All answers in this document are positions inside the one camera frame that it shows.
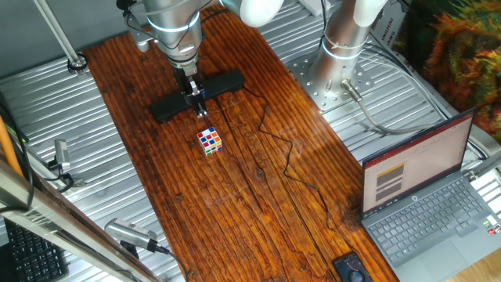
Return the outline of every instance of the wood grain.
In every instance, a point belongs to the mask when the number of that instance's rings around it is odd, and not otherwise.
[[[331,262],[352,251],[342,234],[374,281],[396,280],[349,212],[361,201],[361,168],[315,104],[256,29],[225,14],[207,21],[204,31],[207,39],[199,51],[204,77],[239,68],[245,86],[268,102],[245,90],[226,93],[207,103],[206,118],[196,119],[188,110],[158,125],[149,105],[177,91],[165,55],[156,47],[139,52],[129,35],[85,50],[172,250],[190,278],[340,280]],[[259,130],[264,116],[261,129],[271,135]],[[211,126],[222,137],[223,151],[205,157],[196,134]],[[330,228],[350,215],[339,233],[327,227],[319,193],[303,182],[322,194]]]
[[[448,282],[501,282],[501,249],[456,274]]]

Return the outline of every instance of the laptop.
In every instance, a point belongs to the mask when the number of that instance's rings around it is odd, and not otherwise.
[[[402,282],[445,281],[501,247],[498,217],[460,171],[473,118],[469,110],[362,163],[362,224]]]

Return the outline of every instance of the laptop touchpad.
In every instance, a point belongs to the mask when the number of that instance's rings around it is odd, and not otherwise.
[[[449,277],[467,264],[450,241],[426,251],[420,256],[420,260],[436,280]]]

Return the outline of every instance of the keyboard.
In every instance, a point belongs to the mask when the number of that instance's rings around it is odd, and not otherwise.
[[[7,235],[19,282],[55,281],[67,275],[63,249],[40,236],[5,220]]]
[[[462,237],[475,230],[472,218],[486,213],[485,202],[461,179],[369,226],[369,232],[397,267],[453,232]]]

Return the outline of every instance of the laptop screen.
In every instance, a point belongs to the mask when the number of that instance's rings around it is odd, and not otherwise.
[[[363,162],[363,218],[461,169],[474,110]]]

